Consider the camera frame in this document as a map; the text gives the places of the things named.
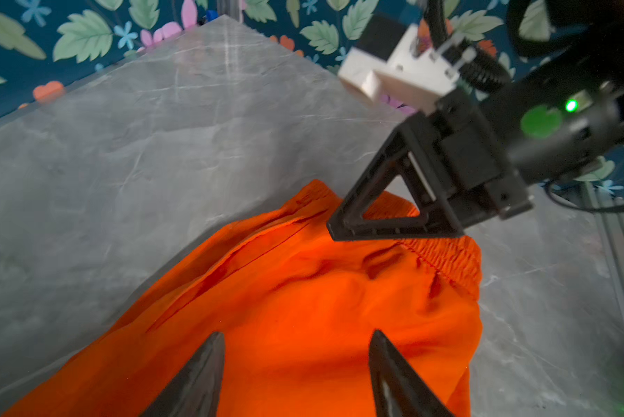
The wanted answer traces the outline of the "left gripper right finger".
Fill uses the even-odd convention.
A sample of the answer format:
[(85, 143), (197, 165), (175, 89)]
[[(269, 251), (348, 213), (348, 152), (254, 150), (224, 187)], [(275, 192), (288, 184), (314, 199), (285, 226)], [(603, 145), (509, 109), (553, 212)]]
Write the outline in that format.
[(369, 371), (377, 416), (453, 416), (381, 330), (370, 340)]

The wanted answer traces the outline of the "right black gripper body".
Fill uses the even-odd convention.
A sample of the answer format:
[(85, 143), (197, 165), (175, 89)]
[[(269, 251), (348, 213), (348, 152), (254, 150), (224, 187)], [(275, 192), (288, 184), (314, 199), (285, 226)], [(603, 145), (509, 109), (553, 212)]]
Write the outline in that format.
[(412, 229), (467, 229), (493, 218), (508, 220), (534, 208), (520, 172), (507, 157), (478, 105), (455, 90), (434, 111), (410, 117), (420, 184)]

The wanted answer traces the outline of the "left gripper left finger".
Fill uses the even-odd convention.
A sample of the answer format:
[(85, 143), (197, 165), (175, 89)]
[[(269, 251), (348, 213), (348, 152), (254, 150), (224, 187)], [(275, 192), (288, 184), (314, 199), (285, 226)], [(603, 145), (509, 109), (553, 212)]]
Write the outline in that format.
[(225, 363), (225, 338), (212, 333), (142, 416), (217, 415)]

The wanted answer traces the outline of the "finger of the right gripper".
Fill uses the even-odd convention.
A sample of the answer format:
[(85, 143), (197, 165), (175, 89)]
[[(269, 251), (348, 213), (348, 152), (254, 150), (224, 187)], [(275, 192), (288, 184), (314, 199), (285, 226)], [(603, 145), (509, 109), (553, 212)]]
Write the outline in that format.
[(458, 238), (463, 226), (431, 147), (435, 130), (399, 126), (327, 222), (336, 242)]

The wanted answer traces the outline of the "orange shorts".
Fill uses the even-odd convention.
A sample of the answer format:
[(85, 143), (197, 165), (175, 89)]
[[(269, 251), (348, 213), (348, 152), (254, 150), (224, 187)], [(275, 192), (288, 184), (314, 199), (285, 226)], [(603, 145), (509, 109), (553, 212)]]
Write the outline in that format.
[(221, 416), (372, 416), (376, 330), (454, 415), (470, 415), (480, 247), (337, 243), (326, 224), (340, 201), (313, 181), (279, 210), (220, 229), (8, 415), (140, 415), (220, 332)]

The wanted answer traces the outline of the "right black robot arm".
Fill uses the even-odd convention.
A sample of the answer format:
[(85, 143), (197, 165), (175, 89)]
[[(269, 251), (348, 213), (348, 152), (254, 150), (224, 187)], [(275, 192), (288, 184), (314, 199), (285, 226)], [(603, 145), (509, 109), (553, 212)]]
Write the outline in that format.
[(508, 4), (514, 50), (548, 62), (519, 81), (422, 1), (415, 25), (374, 15), (338, 76), (360, 97), (413, 109), (329, 219), (333, 240), (456, 238), (533, 208), (529, 187), (579, 177), (624, 144), (624, 3), (548, 1), (566, 33), (520, 33), (528, 2)]

